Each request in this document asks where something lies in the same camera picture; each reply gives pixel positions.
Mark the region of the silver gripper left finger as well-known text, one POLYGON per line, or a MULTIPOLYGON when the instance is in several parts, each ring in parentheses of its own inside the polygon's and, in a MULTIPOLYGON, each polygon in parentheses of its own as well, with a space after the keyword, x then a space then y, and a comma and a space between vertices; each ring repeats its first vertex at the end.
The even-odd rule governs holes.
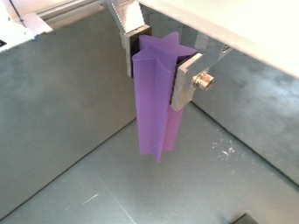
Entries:
POLYGON ((151 35, 153 28, 146 24, 141 3, 137 0, 106 0, 106 3, 121 30, 127 76, 134 77, 133 56, 139 52, 139 36, 151 35))

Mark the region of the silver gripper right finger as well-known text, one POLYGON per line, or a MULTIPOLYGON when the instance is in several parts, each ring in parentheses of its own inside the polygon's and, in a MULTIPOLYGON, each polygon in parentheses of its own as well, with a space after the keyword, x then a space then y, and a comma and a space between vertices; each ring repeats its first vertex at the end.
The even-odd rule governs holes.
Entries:
POLYGON ((194 92, 198 88, 209 90, 214 83, 214 77, 209 74, 210 68, 227 56, 233 50, 231 46, 209 38, 205 48, 190 56, 178 66, 171 107, 179 111, 193 100, 194 92))

